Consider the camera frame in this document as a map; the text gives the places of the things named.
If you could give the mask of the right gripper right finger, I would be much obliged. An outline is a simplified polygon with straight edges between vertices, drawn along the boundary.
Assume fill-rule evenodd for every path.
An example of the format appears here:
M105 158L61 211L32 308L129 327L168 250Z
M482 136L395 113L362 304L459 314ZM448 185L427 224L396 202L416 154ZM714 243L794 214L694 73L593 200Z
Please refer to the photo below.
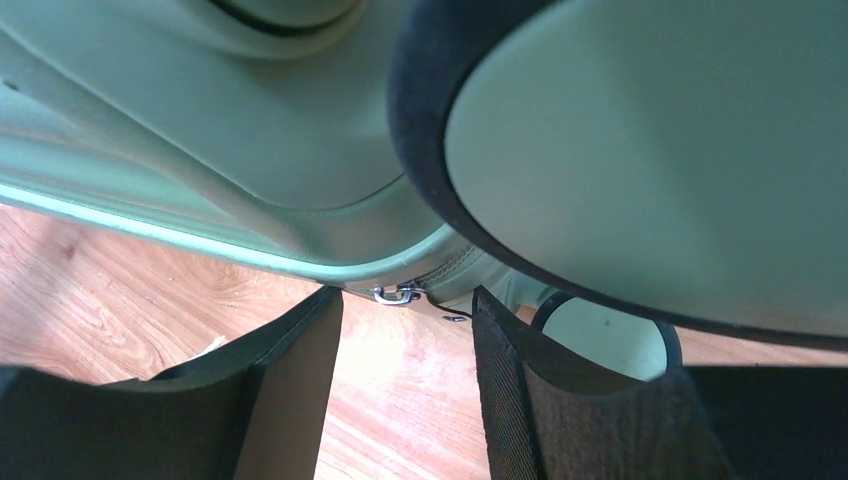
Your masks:
M843 479L842 367L595 364L484 288L472 331L495 479Z

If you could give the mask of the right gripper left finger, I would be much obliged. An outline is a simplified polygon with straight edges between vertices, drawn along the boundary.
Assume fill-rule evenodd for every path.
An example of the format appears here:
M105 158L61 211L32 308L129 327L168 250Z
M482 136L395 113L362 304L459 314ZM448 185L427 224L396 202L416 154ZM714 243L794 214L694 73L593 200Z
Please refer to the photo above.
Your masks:
M310 479L343 317L324 287L147 380L1 370L5 479Z

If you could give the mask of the green suitcase wheel front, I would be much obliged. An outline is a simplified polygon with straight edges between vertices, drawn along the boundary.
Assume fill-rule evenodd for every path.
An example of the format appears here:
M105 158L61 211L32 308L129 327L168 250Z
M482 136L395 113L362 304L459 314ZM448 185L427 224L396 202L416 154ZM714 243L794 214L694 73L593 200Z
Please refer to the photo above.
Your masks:
M683 364L674 327L557 292L531 326L583 358L627 377L649 381Z

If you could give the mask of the metal zipper pull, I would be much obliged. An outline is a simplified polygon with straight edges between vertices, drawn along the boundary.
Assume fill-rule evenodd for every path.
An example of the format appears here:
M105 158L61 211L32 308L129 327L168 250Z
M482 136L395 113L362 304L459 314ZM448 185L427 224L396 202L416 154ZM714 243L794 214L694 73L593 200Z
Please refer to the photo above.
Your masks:
M403 307L431 318L449 322L469 321L470 313L449 308L432 300L426 290L414 281L395 286L375 286L372 289L373 299L380 305Z

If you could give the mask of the green suitcase wheel lid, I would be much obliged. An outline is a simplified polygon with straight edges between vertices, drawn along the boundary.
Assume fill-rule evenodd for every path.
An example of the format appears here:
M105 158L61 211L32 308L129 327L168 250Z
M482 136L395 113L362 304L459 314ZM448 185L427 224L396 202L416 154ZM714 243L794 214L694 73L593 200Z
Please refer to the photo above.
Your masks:
M847 346L843 1L417 1L388 84L428 206L685 328Z

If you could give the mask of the green suitcase blue lining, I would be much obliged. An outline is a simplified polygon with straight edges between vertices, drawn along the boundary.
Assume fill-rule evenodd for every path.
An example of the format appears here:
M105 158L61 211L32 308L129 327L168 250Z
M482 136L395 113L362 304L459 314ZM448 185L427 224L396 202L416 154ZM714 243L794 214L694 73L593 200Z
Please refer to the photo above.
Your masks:
M384 304L546 285L402 172L386 83L406 1L5 1L1 200Z

